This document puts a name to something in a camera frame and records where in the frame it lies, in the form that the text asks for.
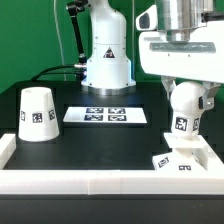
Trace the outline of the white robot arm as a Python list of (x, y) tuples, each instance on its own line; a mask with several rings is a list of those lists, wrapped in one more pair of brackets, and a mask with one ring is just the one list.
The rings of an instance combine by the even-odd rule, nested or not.
[[(126, 56), (126, 20), (108, 0), (89, 0), (93, 48), (84, 85), (100, 94), (113, 94), (134, 84)], [(224, 12), (213, 0), (154, 0), (135, 20), (142, 69), (158, 75), (167, 92), (183, 78), (203, 83), (199, 105), (214, 107), (224, 84)]]

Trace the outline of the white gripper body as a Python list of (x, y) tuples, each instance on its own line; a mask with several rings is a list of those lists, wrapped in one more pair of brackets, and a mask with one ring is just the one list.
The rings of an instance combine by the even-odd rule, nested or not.
[(224, 12), (203, 4), (154, 4), (136, 18), (145, 73), (224, 83)]

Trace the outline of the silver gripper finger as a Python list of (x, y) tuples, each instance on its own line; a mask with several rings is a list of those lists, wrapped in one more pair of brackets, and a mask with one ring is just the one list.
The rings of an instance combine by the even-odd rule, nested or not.
[(176, 78), (170, 76), (162, 76), (161, 82), (167, 94), (167, 99), (170, 99), (173, 90), (176, 88)]
[(217, 82), (203, 82), (205, 92), (202, 97), (199, 98), (199, 107), (204, 110), (211, 110), (214, 108), (214, 98), (221, 86)]

